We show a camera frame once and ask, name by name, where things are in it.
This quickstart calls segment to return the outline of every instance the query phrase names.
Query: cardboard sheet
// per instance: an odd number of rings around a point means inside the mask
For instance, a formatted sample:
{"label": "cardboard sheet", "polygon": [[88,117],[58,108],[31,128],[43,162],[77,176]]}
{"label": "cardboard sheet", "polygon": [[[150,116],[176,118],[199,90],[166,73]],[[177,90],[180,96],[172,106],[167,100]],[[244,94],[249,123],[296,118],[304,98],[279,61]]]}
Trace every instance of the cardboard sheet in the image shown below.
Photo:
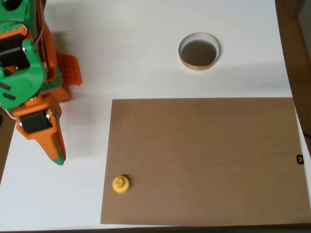
{"label": "cardboard sheet", "polygon": [[113,100],[101,223],[311,222],[298,154],[291,98]]}

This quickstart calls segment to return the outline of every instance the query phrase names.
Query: white table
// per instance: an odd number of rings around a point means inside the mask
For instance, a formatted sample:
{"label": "white table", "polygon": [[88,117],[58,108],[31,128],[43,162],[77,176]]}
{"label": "white table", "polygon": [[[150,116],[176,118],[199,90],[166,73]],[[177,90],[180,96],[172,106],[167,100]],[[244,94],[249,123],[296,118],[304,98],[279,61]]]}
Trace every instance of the white table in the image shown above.
{"label": "white table", "polygon": [[[45,15],[60,50],[78,58],[83,84],[61,104],[64,166],[14,131],[0,231],[125,227],[99,224],[112,99],[292,96],[274,0],[51,0]],[[194,32],[221,43],[211,69],[179,60],[179,43]]]}

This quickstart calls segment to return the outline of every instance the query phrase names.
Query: wire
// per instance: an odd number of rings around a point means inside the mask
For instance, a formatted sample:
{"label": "wire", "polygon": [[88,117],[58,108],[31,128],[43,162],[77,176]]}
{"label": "wire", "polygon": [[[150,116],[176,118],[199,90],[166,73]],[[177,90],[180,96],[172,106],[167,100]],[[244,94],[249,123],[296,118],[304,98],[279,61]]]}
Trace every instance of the wire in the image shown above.
{"label": "wire", "polygon": [[27,38],[27,36],[28,36],[28,28],[27,28],[27,26],[26,26],[26,24],[24,24],[23,22],[21,22],[21,21],[18,21],[18,20],[13,20],[13,19],[8,19],[8,20],[4,20],[4,21],[0,21],[0,23],[6,23],[6,22],[15,22],[15,23],[20,23],[20,24],[22,24],[24,27],[25,27],[25,29],[26,29],[26,38]]}
{"label": "wire", "polygon": [[5,112],[5,114],[8,116],[8,117],[10,117],[11,119],[13,119],[13,120],[16,120],[17,118],[16,117],[14,117],[14,116],[12,116],[10,113],[9,113],[9,111],[8,110],[4,110],[3,108],[2,108],[2,110]]}
{"label": "wire", "polygon": [[45,47],[44,47],[44,42],[43,42],[42,37],[41,37],[41,49],[42,49],[43,64],[44,64],[45,68],[47,69],[47,72],[49,72],[49,67],[48,67],[47,59],[45,58],[46,57],[46,50],[45,50]]}
{"label": "wire", "polygon": [[38,36],[37,36],[37,38],[35,39],[35,42],[36,43],[38,43],[39,42],[39,40],[40,40],[40,38],[41,38],[41,36],[42,36],[42,32],[43,32],[43,25],[44,25],[44,23],[43,23],[43,15],[42,15],[42,10],[41,10],[41,3],[39,2],[39,9],[40,9],[40,18],[41,18],[41,26],[40,26],[40,31],[39,31],[39,33],[38,33]]}

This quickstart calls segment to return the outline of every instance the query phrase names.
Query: round container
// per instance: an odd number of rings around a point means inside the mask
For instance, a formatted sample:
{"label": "round container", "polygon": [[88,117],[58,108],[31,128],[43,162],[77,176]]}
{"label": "round container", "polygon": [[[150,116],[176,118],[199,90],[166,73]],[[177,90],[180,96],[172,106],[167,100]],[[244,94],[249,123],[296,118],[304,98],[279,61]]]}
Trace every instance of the round container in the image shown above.
{"label": "round container", "polygon": [[185,66],[194,70],[204,70],[218,61],[220,44],[211,34],[193,33],[180,42],[178,51]]}

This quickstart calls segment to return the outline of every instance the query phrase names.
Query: yellow bottle cap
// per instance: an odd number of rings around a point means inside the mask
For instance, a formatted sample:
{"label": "yellow bottle cap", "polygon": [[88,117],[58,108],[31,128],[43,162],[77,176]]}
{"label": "yellow bottle cap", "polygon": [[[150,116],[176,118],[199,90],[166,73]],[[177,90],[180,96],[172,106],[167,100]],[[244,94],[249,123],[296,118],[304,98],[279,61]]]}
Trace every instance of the yellow bottle cap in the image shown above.
{"label": "yellow bottle cap", "polygon": [[117,193],[126,193],[130,189],[130,182],[125,176],[117,176],[112,182],[112,188]]}

